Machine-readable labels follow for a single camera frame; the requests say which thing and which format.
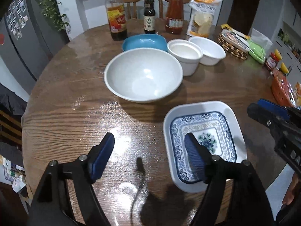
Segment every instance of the wooden table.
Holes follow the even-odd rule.
[[[142,20],[131,19],[127,27],[129,36],[143,33]],[[156,20],[156,31],[167,41],[186,38],[186,29],[187,24],[180,36],[168,34],[164,21]],[[90,29],[59,51],[41,74],[22,118],[24,165],[33,192],[50,160],[72,161],[87,154],[106,132],[111,132],[115,148],[102,178],[93,185],[110,223],[189,223],[204,193],[184,193],[173,184],[162,124],[174,106],[210,100],[223,101],[233,109],[248,160],[265,188],[273,182],[285,162],[273,151],[275,143],[269,129],[246,113],[247,106],[260,98],[275,101],[265,67],[251,57],[241,61],[227,54],[215,66],[200,64],[171,96],[137,104],[115,96],[103,82],[103,71],[122,52],[121,44],[112,40],[108,25]],[[142,158],[145,178],[137,171],[138,157]],[[72,182],[68,186],[76,218],[83,222]],[[228,182],[217,221],[224,219],[230,192]]]

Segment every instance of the gray refrigerator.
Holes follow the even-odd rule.
[[[17,82],[30,94],[52,57],[69,42],[41,13],[37,0],[13,0],[0,22],[0,55]]]

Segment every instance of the person's hand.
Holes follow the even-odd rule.
[[[298,184],[298,182],[299,182],[298,175],[296,173],[294,173],[293,177],[292,177],[292,182],[290,183],[290,185],[285,193],[282,204],[289,205],[292,203],[292,201],[294,200],[294,197],[295,197],[294,189],[295,189],[296,185]]]

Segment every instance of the bottle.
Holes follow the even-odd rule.
[[[144,0],[144,33],[155,34],[154,0]]]
[[[183,17],[183,0],[170,0],[166,13],[166,32],[181,34],[183,28]]]
[[[113,40],[124,40],[127,36],[123,0],[106,0],[106,13]]]

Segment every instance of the blue and white ceramic dish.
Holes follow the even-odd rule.
[[[122,43],[122,50],[128,51],[134,48],[151,47],[167,52],[167,42],[158,34],[140,34],[128,37]]]
[[[246,147],[234,112],[220,101],[174,107],[165,116],[163,132],[171,177],[186,192],[200,192],[207,187],[190,167],[184,145],[187,133],[193,133],[200,145],[225,161],[240,163],[246,159]]]

